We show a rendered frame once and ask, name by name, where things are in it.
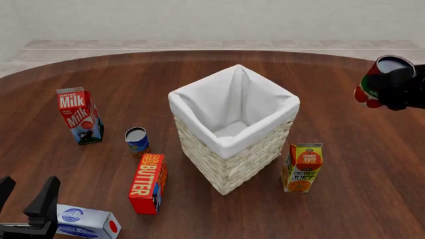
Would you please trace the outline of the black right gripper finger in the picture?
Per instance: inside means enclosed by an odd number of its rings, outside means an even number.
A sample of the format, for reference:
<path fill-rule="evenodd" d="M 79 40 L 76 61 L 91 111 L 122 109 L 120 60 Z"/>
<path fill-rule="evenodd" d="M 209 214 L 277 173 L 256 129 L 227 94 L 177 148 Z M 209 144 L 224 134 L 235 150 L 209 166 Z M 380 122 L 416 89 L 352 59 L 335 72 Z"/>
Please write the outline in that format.
<path fill-rule="evenodd" d="M 402 85 L 407 81 L 406 70 L 364 76 L 364 93 L 369 99 L 401 100 L 404 97 Z"/>

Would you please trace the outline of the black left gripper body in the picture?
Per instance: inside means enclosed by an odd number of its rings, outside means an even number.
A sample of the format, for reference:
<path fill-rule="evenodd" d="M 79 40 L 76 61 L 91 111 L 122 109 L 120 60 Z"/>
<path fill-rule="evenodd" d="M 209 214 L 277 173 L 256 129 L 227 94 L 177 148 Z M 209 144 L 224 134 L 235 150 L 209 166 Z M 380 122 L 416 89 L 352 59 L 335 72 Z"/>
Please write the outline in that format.
<path fill-rule="evenodd" d="M 27 223 L 0 223 L 0 239 L 53 239 L 57 220 L 30 219 Z"/>

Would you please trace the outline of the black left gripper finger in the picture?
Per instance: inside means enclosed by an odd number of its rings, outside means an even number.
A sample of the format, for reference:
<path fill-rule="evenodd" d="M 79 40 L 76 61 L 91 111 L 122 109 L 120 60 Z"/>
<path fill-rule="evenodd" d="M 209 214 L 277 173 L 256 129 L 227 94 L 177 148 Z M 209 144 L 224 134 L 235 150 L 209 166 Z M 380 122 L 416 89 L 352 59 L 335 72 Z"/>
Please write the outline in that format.
<path fill-rule="evenodd" d="M 60 188 L 60 180 L 57 177 L 49 177 L 40 193 L 24 209 L 23 213 L 29 217 L 31 226 L 42 226 L 46 222 L 57 223 L 57 198 Z"/>
<path fill-rule="evenodd" d="M 16 182 L 11 177 L 4 177 L 0 179 L 0 212 L 2 211 L 10 194 L 13 192 L 15 185 Z"/>

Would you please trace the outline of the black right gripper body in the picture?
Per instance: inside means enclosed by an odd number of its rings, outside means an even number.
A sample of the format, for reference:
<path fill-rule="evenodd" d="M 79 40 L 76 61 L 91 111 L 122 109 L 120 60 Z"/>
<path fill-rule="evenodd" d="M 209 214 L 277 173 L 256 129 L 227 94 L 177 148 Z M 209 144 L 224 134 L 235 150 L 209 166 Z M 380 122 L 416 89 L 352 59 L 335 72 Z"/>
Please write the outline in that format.
<path fill-rule="evenodd" d="M 407 71 L 391 72 L 389 83 L 381 90 L 381 104 L 392 111 L 425 109 L 425 72 L 415 77 Z"/>

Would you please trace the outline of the red tomato sauce can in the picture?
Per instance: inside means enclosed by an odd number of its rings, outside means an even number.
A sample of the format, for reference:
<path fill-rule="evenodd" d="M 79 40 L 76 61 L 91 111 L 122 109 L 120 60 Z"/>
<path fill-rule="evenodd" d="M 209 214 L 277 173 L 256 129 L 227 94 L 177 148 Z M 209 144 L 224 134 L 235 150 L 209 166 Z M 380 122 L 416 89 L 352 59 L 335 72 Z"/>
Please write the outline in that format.
<path fill-rule="evenodd" d="M 395 55 L 384 55 L 378 57 L 369 71 L 365 74 L 380 74 L 380 73 L 388 73 L 394 70 L 406 70 L 407 73 L 415 77 L 417 75 L 417 71 L 415 66 L 411 61 L 407 59 Z M 377 109 L 382 107 L 383 105 L 379 102 L 378 99 L 369 99 L 364 93 L 364 77 L 361 79 L 359 85 L 355 88 L 354 97 L 358 103 L 371 108 Z"/>

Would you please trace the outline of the white-lined wicker basket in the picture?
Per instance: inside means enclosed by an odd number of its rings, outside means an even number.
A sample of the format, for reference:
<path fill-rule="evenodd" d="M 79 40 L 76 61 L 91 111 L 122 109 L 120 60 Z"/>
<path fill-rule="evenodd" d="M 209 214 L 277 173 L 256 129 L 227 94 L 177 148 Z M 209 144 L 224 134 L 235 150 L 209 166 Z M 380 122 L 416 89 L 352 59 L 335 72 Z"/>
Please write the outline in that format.
<path fill-rule="evenodd" d="M 168 95 L 183 153 L 227 195 L 278 157 L 300 100 L 234 65 Z"/>

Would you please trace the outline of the white cream cheese box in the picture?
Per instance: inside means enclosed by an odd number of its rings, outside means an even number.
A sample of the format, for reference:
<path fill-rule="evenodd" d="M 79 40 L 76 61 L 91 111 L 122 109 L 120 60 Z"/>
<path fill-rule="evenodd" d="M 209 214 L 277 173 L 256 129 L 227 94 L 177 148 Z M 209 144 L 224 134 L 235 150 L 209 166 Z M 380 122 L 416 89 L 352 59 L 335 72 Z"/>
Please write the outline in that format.
<path fill-rule="evenodd" d="M 117 239 L 121 226 L 112 212 L 57 205 L 57 234 L 89 239 Z"/>

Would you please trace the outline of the red and white milk carton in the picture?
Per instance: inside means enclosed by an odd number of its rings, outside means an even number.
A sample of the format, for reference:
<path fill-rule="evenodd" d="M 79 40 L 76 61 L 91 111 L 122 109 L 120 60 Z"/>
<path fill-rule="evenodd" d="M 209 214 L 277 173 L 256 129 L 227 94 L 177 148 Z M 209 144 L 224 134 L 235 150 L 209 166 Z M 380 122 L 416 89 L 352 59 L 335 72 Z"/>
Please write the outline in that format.
<path fill-rule="evenodd" d="M 99 143 L 104 124 L 91 93 L 82 87 L 58 89 L 58 108 L 79 145 Z"/>

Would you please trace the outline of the red butter box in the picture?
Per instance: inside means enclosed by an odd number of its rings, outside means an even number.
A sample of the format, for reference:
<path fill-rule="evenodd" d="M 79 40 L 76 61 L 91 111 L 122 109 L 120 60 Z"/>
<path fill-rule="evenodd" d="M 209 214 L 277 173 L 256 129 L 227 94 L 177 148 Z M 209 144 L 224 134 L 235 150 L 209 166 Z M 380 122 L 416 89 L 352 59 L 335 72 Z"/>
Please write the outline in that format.
<path fill-rule="evenodd" d="M 128 195 L 137 214 L 159 213 L 167 175 L 165 155 L 143 155 Z"/>

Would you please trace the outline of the blue soup can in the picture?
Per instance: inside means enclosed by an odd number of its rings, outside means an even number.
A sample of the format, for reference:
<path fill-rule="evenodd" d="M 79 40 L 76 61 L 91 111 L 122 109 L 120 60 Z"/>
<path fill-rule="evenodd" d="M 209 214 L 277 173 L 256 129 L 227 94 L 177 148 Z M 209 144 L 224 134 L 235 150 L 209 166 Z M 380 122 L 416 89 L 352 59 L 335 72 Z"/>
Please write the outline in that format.
<path fill-rule="evenodd" d="M 141 159 L 145 153 L 150 153 L 147 132 L 142 127 L 128 129 L 125 133 L 125 141 L 131 154 L 138 159 Z"/>

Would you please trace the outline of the orange juice carton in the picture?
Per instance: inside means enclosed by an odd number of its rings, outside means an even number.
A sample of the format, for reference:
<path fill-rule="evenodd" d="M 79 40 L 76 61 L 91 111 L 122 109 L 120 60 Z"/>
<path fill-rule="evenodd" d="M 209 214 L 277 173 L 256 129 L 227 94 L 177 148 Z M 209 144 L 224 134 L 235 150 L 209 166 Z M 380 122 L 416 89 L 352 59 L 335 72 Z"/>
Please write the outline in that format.
<path fill-rule="evenodd" d="M 322 164 L 322 143 L 298 143 L 290 145 L 282 169 L 285 193 L 307 193 Z"/>

